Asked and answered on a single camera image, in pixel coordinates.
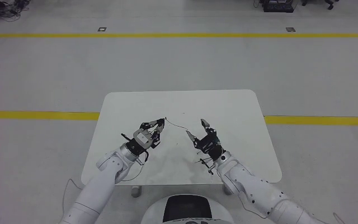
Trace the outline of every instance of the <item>string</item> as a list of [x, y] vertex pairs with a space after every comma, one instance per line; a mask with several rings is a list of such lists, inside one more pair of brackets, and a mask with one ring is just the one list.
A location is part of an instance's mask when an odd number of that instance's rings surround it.
[[174, 125], [174, 126], [177, 126], [177, 127], [179, 127], [179, 128], [184, 128], [185, 130], [189, 130], [189, 129], [185, 128], [185, 127], [182, 127], [182, 126], [179, 126], [179, 125], [176, 125], [176, 124], [173, 124], [173, 123], [171, 123], [171, 124]]

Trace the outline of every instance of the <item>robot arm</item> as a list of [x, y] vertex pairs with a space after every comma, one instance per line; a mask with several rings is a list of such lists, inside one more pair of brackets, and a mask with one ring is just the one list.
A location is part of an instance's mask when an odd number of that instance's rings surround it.
[[209, 173], [216, 168], [224, 185], [231, 193], [239, 195], [244, 192], [247, 200], [263, 214], [262, 218], [268, 218], [277, 224], [314, 224], [321, 223], [313, 218], [303, 207], [296, 204], [264, 179], [253, 175], [243, 166], [229, 151], [222, 148], [216, 130], [210, 128], [208, 122], [201, 120], [207, 135], [199, 140], [189, 131], [187, 134], [194, 143], [194, 147], [208, 154], [214, 161], [209, 167]]
[[160, 133], [164, 128], [164, 119], [149, 123], [142, 123], [140, 128], [133, 133], [133, 139], [124, 134], [128, 142], [117, 150], [106, 153], [96, 166], [101, 172], [91, 179], [79, 194], [71, 209], [61, 220], [60, 224], [93, 224], [103, 211], [110, 199], [115, 184], [121, 182], [128, 174], [134, 162], [144, 165], [139, 160], [139, 155], [147, 149], [155, 148], [160, 143]]

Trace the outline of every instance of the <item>table top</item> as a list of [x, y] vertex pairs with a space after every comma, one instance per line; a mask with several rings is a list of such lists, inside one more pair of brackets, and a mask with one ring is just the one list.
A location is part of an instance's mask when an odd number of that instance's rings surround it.
[[[100, 172], [96, 162], [106, 152], [126, 142], [121, 133], [132, 138], [142, 122], [164, 117], [198, 138], [206, 135], [200, 123], [204, 118], [217, 130], [223, 148], [256, 176], [272, 183], [281, 180], [280, 165], [256, 94], [251, 90], [203, 90], [108, 94], [82, 171], [82, 183], [87, 184]], [[221, 184], [216, 172], [210, 175], [198, 162], [208, 157], [198, 151], [185, 129], [166, 121], [161, 143], [148, 150], [149, 159], [139, 176], [117, 185]], [[125, 180], [135, 177], [140, 168], [135, 163]]]

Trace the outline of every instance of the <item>floor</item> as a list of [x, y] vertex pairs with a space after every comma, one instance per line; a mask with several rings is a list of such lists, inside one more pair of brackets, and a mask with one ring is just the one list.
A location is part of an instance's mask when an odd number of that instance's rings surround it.
[[[358, 3], [316, 0], [263, 13], [249, 0], [36, 0], [0, 33], [357, 33]], [[0, 38], [0, 110], [100, 111], [120, 91], [251, 89], [264, 115], [358, 116], [357, 38]], [[0, 119], [0, 224], [56, 223], [68, 178], [80, 183], [95, 121]], [[316, 217], [358, 223], [358, 127], [268, 125], [282, 180]], [[70, 186], [69, 208], [79, 191]], [[236, 223], [245, 212], [220, 185], [114, 191], [97, 223], [138, 223], [177, 193], [211, 197]]]

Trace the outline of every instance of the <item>yellow stripe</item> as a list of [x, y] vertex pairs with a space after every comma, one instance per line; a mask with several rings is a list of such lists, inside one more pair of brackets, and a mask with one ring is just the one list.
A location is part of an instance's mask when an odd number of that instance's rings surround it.
[[0, 111], [0, 119], [98, 120], [96, 112]]
[[145, 34], [0, 34], [0, 38], [358, 38], [353, 34], [145, 33]]
[[352, 116], [265, 116], [266, 124], [358, 125]]
[[[0, 119], [98, 120], [97, 112], [0, 111]], [[266, 124], [357, 126], [355, 116], [265, 116]]]

